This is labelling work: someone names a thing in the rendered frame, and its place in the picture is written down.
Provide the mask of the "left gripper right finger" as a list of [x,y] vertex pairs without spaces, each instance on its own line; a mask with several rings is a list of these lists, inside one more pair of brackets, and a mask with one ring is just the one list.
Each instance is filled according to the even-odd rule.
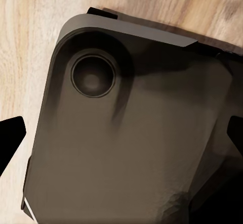
[[231,116],[227,134],[243,156],[243,118],[238,116]]

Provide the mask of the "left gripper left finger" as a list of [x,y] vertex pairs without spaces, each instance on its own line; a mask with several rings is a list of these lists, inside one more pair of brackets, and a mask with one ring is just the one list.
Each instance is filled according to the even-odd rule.
[[25,136],[26,127],[22,116],[0,121],[0,176]]

